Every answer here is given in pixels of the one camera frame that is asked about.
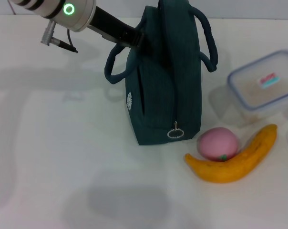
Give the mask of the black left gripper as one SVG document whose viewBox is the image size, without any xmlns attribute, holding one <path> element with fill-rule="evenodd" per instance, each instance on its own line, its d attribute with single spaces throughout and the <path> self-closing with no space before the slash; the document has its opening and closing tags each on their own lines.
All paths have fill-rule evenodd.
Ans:
<svg viewBox="0 0 288 229">
<path fill-rule="evenodd" d="M 103 9 L 96 7 L 88 28 L 111 42 L 138 50 L 144 40 L 144 33 L 123 23 Z"/>
</svg>

